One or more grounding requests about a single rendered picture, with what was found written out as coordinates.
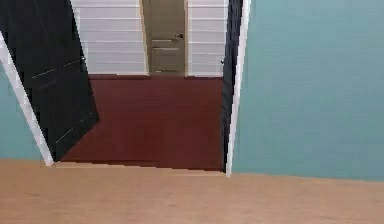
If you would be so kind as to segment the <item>olive room door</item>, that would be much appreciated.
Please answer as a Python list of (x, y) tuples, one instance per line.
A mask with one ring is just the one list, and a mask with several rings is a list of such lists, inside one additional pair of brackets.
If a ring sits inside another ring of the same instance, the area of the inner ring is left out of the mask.
[[(151, 75), (185, 75), (185, 0), (142, 0)], [(184, 34), (184, 38), (175, 37)]]

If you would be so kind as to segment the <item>black room door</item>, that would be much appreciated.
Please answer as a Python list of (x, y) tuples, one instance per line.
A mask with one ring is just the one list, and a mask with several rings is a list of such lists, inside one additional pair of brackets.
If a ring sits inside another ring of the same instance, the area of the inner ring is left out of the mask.
[(99, 120), (71, 0), (0, 0), (0, 32), (58, 162)]

